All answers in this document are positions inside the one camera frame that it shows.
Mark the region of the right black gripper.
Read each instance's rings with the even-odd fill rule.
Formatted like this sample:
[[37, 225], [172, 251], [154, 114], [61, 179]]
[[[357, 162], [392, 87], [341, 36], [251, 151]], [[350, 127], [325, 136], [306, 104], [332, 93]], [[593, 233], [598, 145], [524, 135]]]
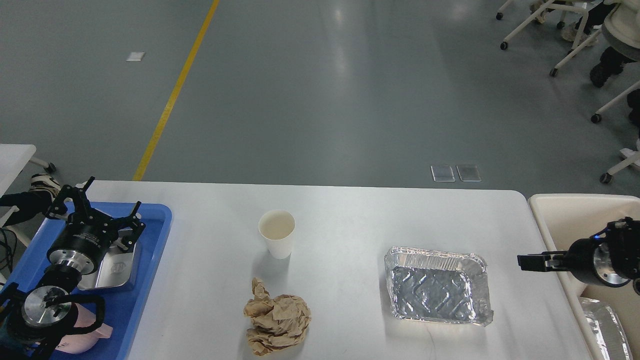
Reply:
[[517, 255], [521, 271], [570, 272], [587, 285], [620, 288], [631, 282], [614, 269], [606, 243], [595, 239], [576, 240], [565, 252]]

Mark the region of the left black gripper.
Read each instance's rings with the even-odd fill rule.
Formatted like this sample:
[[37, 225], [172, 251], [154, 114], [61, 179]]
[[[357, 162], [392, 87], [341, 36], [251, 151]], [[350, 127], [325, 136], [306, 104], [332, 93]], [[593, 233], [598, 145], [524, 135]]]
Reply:
[[45, 211], [45, 218], [64, 220], [65, 226], [46, 253], [51, 265], [64, 265], [80, 275], [96, 272], [110, 246], [129, 252], [137, 244], [146, 223], [138, 214], [142, 203], [119, 218], [98, 218], [87, 198], [95, 177], [78, 186], [64, 185]]

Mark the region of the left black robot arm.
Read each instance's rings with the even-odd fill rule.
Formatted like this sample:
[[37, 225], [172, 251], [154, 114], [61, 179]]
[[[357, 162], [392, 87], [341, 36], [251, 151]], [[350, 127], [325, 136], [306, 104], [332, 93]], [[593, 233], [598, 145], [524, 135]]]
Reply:
[[48, 360], [64, 337], [83, 336], [105, 323], [106, 302], [96, 294], [76, 293], [83, 276], [96, 273], [112, 246], [128, 253], [146, 228], [135, 203], [131, 213], [114, 218], [93, 208], [87, 190], [64, 185], [45, 216], [65, 226], [46, 253], [49, 266], [37, 285], [21, 291], [10, 282], [1, 292], [1, 323], [10, 338], [29, 346], [30, 354], [12, 351], [19, 360]]

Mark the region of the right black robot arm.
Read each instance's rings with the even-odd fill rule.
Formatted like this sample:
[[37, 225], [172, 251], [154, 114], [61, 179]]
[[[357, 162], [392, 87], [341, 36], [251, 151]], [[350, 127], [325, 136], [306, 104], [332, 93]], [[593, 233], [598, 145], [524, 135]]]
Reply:
[[586, 285], [619, 289], [631, 284], [639, 293], [639, 221], [625, 217], [611, 221], [567, 250], [518, 255], [518, 266], [530, 272], [569, 272]]

